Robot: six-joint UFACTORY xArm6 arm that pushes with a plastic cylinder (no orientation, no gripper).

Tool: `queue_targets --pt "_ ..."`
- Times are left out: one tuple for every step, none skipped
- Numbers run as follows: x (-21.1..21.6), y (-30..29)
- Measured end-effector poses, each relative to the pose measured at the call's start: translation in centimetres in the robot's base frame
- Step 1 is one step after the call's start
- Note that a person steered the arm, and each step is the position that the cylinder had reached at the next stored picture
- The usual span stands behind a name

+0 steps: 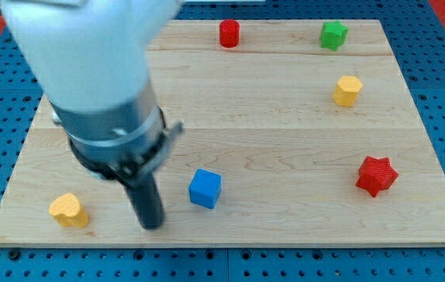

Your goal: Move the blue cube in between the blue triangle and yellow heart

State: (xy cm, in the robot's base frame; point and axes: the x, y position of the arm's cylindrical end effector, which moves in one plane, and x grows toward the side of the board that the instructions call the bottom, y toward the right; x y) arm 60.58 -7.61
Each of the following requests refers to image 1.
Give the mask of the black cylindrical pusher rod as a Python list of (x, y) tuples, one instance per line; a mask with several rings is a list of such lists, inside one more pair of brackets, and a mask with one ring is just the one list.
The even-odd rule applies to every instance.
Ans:
[(154, 175), (125, 179), (124, 186), (140, 225), (146, 230), (160, 227), (165, 220), (165, 210)]

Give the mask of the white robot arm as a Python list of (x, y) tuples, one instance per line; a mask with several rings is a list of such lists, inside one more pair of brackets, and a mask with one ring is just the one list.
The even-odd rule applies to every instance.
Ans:
[(1, 4), (74, 156), (120, 182), (148, 230), (165, 218), (154, 171), (183, 126), (168, 125), (157, 104), (147, 46), (181, 6), (180, 0)]

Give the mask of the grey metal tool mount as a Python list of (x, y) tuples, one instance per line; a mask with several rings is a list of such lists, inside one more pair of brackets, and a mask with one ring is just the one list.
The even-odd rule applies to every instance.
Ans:
[(153, 175), (183, 134), (180, 121), (167, 126), (150, 82), (135, 97), (94, 112), (51, 106), (80, 163), (89, 171), (127, 183)]

